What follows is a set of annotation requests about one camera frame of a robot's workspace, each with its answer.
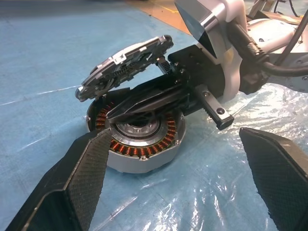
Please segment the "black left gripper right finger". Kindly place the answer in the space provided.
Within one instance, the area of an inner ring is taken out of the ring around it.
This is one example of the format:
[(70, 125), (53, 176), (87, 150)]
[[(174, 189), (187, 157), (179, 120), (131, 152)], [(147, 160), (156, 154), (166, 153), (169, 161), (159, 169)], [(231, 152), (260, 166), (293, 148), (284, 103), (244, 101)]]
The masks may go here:
[(279, 231), (308, 231), (308, 155), (292, 140), (239, 131), (258, 194)]

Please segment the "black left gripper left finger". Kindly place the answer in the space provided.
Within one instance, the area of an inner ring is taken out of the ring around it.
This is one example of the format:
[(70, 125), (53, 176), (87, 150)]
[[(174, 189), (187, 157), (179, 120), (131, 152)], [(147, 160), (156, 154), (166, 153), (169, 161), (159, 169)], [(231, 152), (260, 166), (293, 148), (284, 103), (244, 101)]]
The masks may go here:
[(109, 128), (76, 139), (44, 174), (5, 231), (88, 231), (111, 141)]

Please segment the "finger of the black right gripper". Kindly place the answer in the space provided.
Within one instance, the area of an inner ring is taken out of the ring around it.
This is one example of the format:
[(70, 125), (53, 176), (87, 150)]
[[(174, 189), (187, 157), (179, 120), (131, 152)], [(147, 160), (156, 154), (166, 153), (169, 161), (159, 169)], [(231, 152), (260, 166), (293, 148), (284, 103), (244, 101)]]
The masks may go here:
[(118, 108), (178, 108), (189, 104), (189, 91), (176, 76), (160, 76), (129, 90)]
[(186, 90), (151, 91), (130, 94), (107, 113), (109, 123), (148, 122), (164, 113), (186, 106), (189, 93)]

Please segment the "silver motor cover circuit board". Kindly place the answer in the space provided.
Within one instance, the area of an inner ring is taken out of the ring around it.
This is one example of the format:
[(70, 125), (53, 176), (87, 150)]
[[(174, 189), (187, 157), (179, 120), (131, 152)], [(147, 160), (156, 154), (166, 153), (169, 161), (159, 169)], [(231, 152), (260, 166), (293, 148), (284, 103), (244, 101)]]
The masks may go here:
[(171, 47), (172, 37), (162, 35), (120, 50), (91, 70), (76, 90), (75, 97), (84, 102), (105, 95), (155, 64)]

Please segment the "silver motor base copper windings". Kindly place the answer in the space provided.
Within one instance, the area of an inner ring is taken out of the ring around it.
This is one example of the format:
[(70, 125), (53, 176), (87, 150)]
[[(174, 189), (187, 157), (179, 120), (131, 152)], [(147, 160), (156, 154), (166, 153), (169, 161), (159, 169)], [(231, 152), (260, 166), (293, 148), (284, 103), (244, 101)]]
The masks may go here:
[(111, 124), (107, 114), (120, 102), (116, 96), (95, 99), (87, 110), (89, 131), (111, 128), (112, 141), (107, 165), (119, 172), (142, 174), (174, 159), (186, 133), (181, 111), (131, 124)]

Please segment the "brown cardboard sheet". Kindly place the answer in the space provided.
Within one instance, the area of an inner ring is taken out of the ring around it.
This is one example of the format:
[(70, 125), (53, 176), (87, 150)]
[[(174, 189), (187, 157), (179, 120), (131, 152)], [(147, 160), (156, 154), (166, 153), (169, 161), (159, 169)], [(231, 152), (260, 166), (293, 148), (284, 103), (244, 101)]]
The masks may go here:
[(191, 35), (174, 1), (175, 0), (125, 0), (126, 3), (136, 7), (149, 16)]

